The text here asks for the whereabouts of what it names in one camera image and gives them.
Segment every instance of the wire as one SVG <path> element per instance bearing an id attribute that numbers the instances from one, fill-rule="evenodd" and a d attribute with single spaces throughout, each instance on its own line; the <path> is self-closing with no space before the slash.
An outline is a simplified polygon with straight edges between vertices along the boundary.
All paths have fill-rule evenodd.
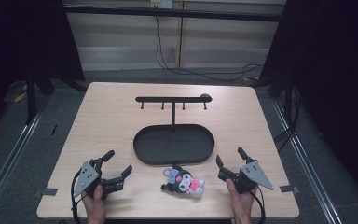
<path id="1" fill-rule="evenodd" d="M 258 223 L 263 224 L 264 221 L 266 220 L 266 210 L 264 209 L 264 196 L 263 196 L 263 192 L 261 191 L 261 189 L 258 186 L 257 186 L 257 188 L 260 190 L 262 203 L 260 202 L 260 200 L 257 198 L 257 196 L 255 196 L 255 194 L 251 190 L 249 190 L 249 193 L 252 195 L 252 197 L 254 197 L 254 199 L 257 201 L 258 205 L 260 206 L 261 218 L 260 218 L 260 221 L 258 221 Z"/>
<path id="2" fill-rule="evenodd" d="M 79 201 L 77 201 L 77 203 L 80 203 L 84 198 L 86 198 L 88 194 L 86 193 Z"/>
<path id="3" fill-rule="evenodd" d="M 83 198 L 82 198 L 78 202 L 75 202 L 75 198 L 74 198 L 75 182 L 76 182 L 76 179 L 80 176 L 80 172 L 81 172 L 81 169 L 75 174 L 74 179 L 72 180 L 72 185 L 71 185 L 71 201 L 72 201 L 72 209 L 71 210 L 72 210 L 72 215 L 74 217 L 74 221 L 76 224 L 81 224 L 80 218 L 77 215 L 77 204 L 81 200 L 83 200 Z"/>
<path id="4" fill-rule="evenodd" d="M 287 128 L 283 133 L 279 134 L 278 136 L 274 137 L 274 142 L 275 143 L 279 143 L 280 141 L 282 141 L 284 139 L 284 137 L 286 136 L 284 142 L 281 144 L 280 148 L 278 149 L 278 152 L 281 152 L 281 150 L 283 149 L 283 147 L 286 145 L 286 143 L 289 141 L 289 139 L 292 137 L 293 133 L 295 132 L 296 129 L 296 125 L 297 125 L 297 121 L 298 121 L 298 116 L 299 116 L 299 110 L 300 110 L 300 106 L 301 106 L 301 97 L 298 93 L 298 89 L 296 86 L 293 87 L 293 89 L 295 90 L 295 99 L 294 99 L 294 105 L 296 107 L 296 114 L 295 114 L 295 118 L 293 121 L 290 121 L 290 127 Z"/>
<path id="5" fill-rule="evenodd" d="M 158 61 L 158 64 L 161 68 L 166 69 L 172 73 L 175 73 L 176 75 L 180 75 L 180 76 L 196 75 L 196 76 L 206 77 L 208 79 L 217 80 L 217 81 L 235 81 L 235 80 L 239 80 L 239 79 L 243 78 L 245 73 L 255 70 L 257 67 L 264 66 L 263 63 L 261 63 L 261 64 L 249 63 L 249 64 L 246 64 L 240 72 L 224 72 L 224 73 L 222 73 L 222 72 L 220 72 L 220 73 L 219 72 L 198 73 L 198 72 L 190 71 L 190 70 L 184 69 L 184 68 L 170 68 L 165 63 L 164 56 L 162 54 L 162 45 L 161 45 L 161 37 L 160 37 L 160 32 L 159 32 L 159 17 L 158 16 L 156 16 L 156 23 L 157 23 L 157 61 Z M 216 78 L 216 77 L 209 77 L 208 75 L 239 75 L 239 76 L 234 77 L 234 78 Z"/>

